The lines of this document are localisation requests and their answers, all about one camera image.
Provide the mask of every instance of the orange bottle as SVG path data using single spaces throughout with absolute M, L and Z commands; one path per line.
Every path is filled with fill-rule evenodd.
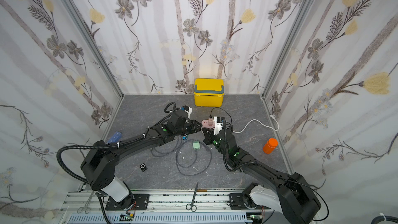
M 268 142 L 263 147 L 263 152 L 266 154 L 270 154 L 275 147 L 278 146 L 278 141 L 275 138 L 270 138 Z

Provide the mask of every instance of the yellow cooler box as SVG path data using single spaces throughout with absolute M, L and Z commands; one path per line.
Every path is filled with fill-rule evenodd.
M 195 80 L 195 105 L 198 107 L 221 107 L 224 98 L 224 81 L 221 79 Z

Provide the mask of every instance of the metal mounting plate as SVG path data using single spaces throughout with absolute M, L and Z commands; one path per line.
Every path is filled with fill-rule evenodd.
M 231 210 L 237 209 L 248 209 L 245 207 L 243 202 L 243 194 L 229 194 L 229 203 L 231 204 Z M 254 209 L 261 209 L 261 206 L 257 206 Z
M 147 210 L 149 194 L 134 194 L 134 197 L 136 201 L 135 210 Z M 116 205 L 116 202 L 112 198 L 110 198 L 109 202 L 106 204 L 105 210 L 117 211 L 122 209 Z

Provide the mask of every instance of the orange bottle cap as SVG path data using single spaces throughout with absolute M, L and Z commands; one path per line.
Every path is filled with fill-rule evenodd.
M 275 138 L 270 138 L 267 143 L 270 147 L 273 148 L 278 146 L 278 141 Z

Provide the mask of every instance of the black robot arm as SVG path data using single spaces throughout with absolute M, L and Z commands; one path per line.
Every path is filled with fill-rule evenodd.
M 117 143 L 106 144 L 103 140 L 92 146 L 65 146 L 57 152 L 60 166 L 72 177 L 90 185 L 94 191 L 102 191 L 117 202 L 121 209 L 128 208 L 134 202 L 130 189 L 117 177 L 115 166 L 126 157 L 142 152 L 152 147 L 162 146 L 176 136 L 186 136 L 200 132 L 202 124 L 189 118 L 192 109 L 187 106 L 176 109 L 176 104 L 170 103 L 164 112 L 169 113 L 145 132 Z M 84 177 L 73 173 L 62 161 L 61 154 L 70 149 L 90 149 L 80 168 Z
M 172 104 L 174 104 L 173 109 L 167 110 Z M 267 184 L 275 193 L 275 197 L 267 198 L 261 194 L 264 188 L 252 183 L 243 191 L 246 207 L 253 208 L 256 205 L 274 207 L 292 224 L 310 223 L 320 209 L 320 202 L 301 175 L 297 173 L 289 175 L 272 169 L 238 147 L 232 135 L 232 127 L 226 128 L 223 117 L 215 117 L 220 125 L 215 129 L 208 129 L 189 118 L 192 112 L 190 107 L 176 109 L 175 103 L 170 103 L 164 112 L 168 115 L 152 127 L 148 127 L 142 135 L 117 143 L 106 144 L 101 140 L 92 146 L 65 146 L 57 152 L 57 161 L 69 175 L 89 184 L 92 190 L 108 194 L 119 209 L 128 209 L 135 202 L 135 198 L 127 185 L 115 177 L 115 166 L 128 156 L 164 145 L 174 140 L 176 136 L 185 136 L 202 130 L 205 135 L 204 143 L 213 144 L 222 153 L 228 171 L 241 169 L 244 173 Z M 61 154 L 70 149 L 90 149 L 81 164 L 85 178 L 73 173 L 63 163 Z
M 223 117 L 218 117 L 218 122 L 223 122 Z M 250 155 L 247 151 L 238 147 L 232 128 L 223 128 L 214 135 L 213 129 L 202 128 L 205 135 L 205 144 L 213 144 L 222 153 L 224 165 L 230 172 L 241 169 L 258 181 L 266 184 L 278 197 L 279 211 L 292 224 L 308 224 L 321 208 L 319 200 L 305 179 L 298 173 L 292 175 L 277 171 Z M 252 183 L 243 191 L 244 203 L 247 208 L 254 208 L 267 202 L 267 198 L 257 194 L 263 187 Z

